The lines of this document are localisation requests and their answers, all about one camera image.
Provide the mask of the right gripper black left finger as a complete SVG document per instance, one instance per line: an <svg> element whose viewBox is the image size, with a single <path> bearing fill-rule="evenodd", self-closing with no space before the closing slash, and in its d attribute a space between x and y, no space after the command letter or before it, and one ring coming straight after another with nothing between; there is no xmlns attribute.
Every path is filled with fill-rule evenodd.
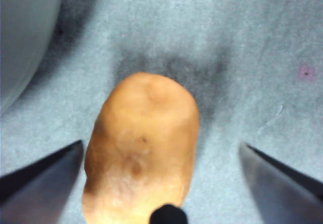
<svg viewBox="0 0 323 224"><path fill-rule="evenodd" d="M83 142L1 177L1 223L58 223L78 178Z"/></svg>

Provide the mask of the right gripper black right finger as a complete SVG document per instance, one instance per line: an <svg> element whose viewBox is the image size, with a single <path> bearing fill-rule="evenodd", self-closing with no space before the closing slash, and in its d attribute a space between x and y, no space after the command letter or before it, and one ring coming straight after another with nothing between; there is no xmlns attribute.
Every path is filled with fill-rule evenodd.
<svg viewBox="0 0 323 224"><path fill-rule="evenodd" d="M238 155L264 223L322 223L322 182L247 143Z"/></svg>

